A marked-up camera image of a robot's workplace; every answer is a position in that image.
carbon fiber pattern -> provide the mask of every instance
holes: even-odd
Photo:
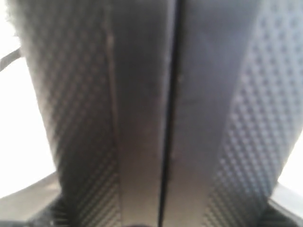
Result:
[[[205,227],[256,226],[303,126],[303,4],[265,0],[243,63]]]
[[[107,2],[9,4],[72,223],[121,226],[103,24]]]
[[[45,209],[30,219],[27,227],[69,227],[69,219],[66,213],[66,206],[62,197],[59,196]]]
[[[268,205],[262,214],[258,227],[298,227],[298,225]]]

black cable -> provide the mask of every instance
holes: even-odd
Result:
[[[21,57],[20,48],[16,49],[15,51],[9,53],[5,57],[0,59],[0,72],[8,67],[13,61],[17,60]]]

